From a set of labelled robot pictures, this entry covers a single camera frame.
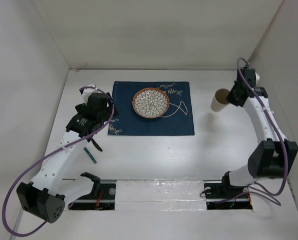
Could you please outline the brown paper cup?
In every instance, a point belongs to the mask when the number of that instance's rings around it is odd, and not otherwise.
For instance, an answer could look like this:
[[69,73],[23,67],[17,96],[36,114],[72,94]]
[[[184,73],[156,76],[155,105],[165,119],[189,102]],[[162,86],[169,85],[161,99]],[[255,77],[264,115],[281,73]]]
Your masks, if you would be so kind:
[[229,102],[227,101],[227,97],[230,93],[230,90],[225,89],[225,88],[221,88],[218,89],[212,99],[211,102],[211,110],[213,112],[220,112],[221,110],[223,110],[227,105],[229,105]]

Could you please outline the dark blue cloth napkin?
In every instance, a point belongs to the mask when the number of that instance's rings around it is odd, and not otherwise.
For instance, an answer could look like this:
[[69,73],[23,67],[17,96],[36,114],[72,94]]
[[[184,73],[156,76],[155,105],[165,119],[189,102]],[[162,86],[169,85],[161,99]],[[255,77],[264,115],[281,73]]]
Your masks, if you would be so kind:
[[[157,88],[167,94],[170,105],[157,118],[144,118],[132,106],[135,94],[145,88]],[[190,84],[187,81],[115,81],[112,97],[118,115],[108,125],[111,136],[193,136],[194,121]]]

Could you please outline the floral patterned plate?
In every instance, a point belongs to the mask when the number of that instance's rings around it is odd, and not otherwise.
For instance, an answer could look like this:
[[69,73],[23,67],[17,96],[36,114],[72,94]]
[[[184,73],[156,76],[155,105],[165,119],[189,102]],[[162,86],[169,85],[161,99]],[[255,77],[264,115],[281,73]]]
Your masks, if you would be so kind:
[[146,119],[163,116],[170,105],[167,94],[153,87],[139,90],[133,97],[132,107],[136,114]]

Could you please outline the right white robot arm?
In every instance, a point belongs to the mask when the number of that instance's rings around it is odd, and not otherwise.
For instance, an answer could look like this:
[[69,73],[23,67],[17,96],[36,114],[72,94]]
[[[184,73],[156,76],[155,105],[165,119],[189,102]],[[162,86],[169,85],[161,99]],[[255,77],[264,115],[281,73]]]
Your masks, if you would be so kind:
[[237,78],[229,92],[227,102],[242,107],[248,114],[257,137],[257,147],[248,158],[247,165],[224,174],[220,191],[231,197],[238,190],[257,185],[263,179],[281,179],[276,193],[264,189],[275,197],[282,193],[288,174],[298,152],[298,145],[289,141],[276,123],[266,90],[256,85],[255,69],[237,69]]

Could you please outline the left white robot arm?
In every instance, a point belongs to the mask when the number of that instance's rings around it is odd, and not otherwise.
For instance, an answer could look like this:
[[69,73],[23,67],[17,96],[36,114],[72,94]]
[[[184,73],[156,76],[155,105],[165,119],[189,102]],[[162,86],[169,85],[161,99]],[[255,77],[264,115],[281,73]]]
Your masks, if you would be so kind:
[[66,126],[60,151],[48,158],[29,183],[22,182],[17,187],[22,208],[51,224],[78,198],[95,198],[101,193],[100,178],[88,172],[67,185],[62,184],[70,165],[92,140],[93,133],[98,133],[116,111],[109,93],[84,91],[83,98],[84,103],[75,107],[77,114]]

